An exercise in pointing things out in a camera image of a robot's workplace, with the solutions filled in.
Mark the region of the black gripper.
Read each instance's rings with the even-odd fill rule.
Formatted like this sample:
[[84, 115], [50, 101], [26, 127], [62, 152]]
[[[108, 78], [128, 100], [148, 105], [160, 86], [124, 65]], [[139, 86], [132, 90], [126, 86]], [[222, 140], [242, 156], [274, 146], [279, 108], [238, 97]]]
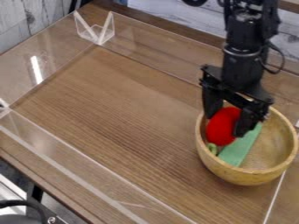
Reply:
[[241, 111], [234, 136], [243, 137], [267, 119], [274, 98], [263, 89], [261, 80], [265, 68], [261, 52], [238, 52], [224, 46], [222, 67], [204, 65], [200, 70], [202, 101], [208, 119], [230, 102]]

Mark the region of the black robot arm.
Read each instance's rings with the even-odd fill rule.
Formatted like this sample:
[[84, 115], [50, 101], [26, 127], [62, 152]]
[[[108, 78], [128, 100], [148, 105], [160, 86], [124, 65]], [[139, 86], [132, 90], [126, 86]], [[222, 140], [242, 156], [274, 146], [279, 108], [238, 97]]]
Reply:
[[204, 65], [200, 70], [204, 115], [211, 118], [230, 102], [241, 109], [234, 136], [243, 137], [267, 119], [274, 104], [262, 86], [270, 50], [278, 47], [271, 38], [278, 34], [281, 19], [278, 0], [218, 0], [223, 7], [227, 38], [222, 48], [220, 67]]

